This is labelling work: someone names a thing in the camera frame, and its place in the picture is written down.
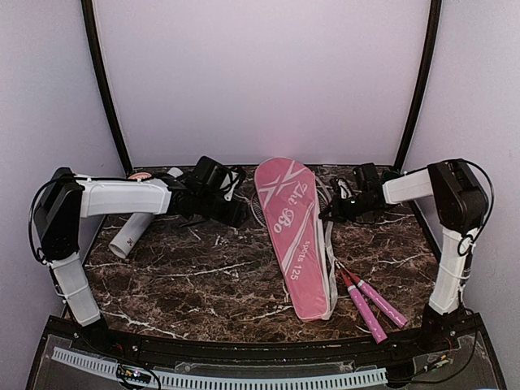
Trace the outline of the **pink racket cover bag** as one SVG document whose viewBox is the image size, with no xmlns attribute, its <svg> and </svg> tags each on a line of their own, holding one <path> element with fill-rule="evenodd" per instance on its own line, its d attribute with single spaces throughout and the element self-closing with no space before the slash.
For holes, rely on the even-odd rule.
<svg viewBox="0 0 520 390">
<path fill-rule="evenodd" d="M 254 185 L 292 307 L 302 321 L 328 320 L 337 289 L 327 270 L 315 174 L 290 158 L 270 158 Z"/>
</svg>

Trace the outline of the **white cardboard shuttlecock tube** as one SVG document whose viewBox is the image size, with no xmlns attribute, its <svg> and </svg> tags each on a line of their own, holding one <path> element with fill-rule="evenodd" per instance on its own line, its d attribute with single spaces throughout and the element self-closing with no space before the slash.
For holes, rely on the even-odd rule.
<svg viewBox="0 0 520 390">
<path fill-rule="evenodd" d="M 125 259 L 154 219 L 155 214 L 132 214 L 110 242 L 110 251 L 117 257 Z"/>
</svg>

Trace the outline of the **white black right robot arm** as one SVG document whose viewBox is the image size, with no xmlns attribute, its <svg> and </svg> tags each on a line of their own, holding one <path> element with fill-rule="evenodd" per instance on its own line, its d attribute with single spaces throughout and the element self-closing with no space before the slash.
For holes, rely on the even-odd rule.
<svg viewBox="0 0 520 390">
<path fill-rule="evenodd" d="M 432 197 L 443 241 L 435 287 L 427 307 L 437 316 L 446 316 L 462 305 L 473 248 L 494 206 L 495 196 L 486 194 L 473 168 L 481 169 L 463 158 L 431 163 L 405 174 L 379 174 L 373 163 L 362 164 L 353 170 L 357 192 L 350 195 L 349 187 L 334 179 L 333 195 L 319 218 L 355 223 L 367 212 Z"/>
</svg>

